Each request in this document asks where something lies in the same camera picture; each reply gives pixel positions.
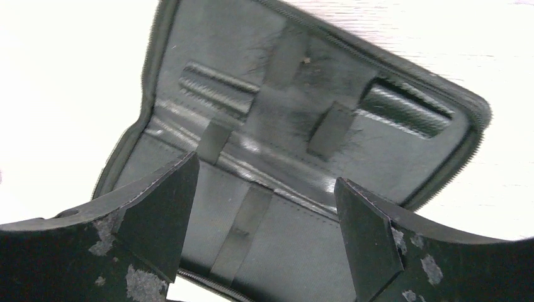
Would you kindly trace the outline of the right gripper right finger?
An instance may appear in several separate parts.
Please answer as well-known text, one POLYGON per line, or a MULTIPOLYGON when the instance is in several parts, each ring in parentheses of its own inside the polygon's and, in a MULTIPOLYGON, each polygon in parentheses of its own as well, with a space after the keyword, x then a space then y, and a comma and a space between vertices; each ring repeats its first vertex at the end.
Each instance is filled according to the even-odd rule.
POLYGON ((358 301, 532 301, 533 239, 464 232, 339 178, 334 195, 358 301))

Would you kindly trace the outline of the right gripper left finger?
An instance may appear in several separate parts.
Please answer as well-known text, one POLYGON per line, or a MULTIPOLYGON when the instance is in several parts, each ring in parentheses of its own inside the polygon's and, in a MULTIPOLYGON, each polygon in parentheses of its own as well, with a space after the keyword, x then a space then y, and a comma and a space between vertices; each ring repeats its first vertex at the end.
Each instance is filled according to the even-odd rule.
POLYGON ((165 301, 199 170, 190 152, 53 218, 1 225, 1 300, 165 301))

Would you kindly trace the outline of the black zip tool case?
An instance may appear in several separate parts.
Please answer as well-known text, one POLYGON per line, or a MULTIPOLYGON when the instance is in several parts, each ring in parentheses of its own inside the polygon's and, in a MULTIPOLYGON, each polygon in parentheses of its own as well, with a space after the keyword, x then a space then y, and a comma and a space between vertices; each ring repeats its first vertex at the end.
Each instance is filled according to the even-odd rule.
POLYGON ((355 301, 336 179, 416 210, 490 120, 480 96, 281 1, 161 1, 140 116, 93 197, 196 151, 180 277, 234 301, 355 301))

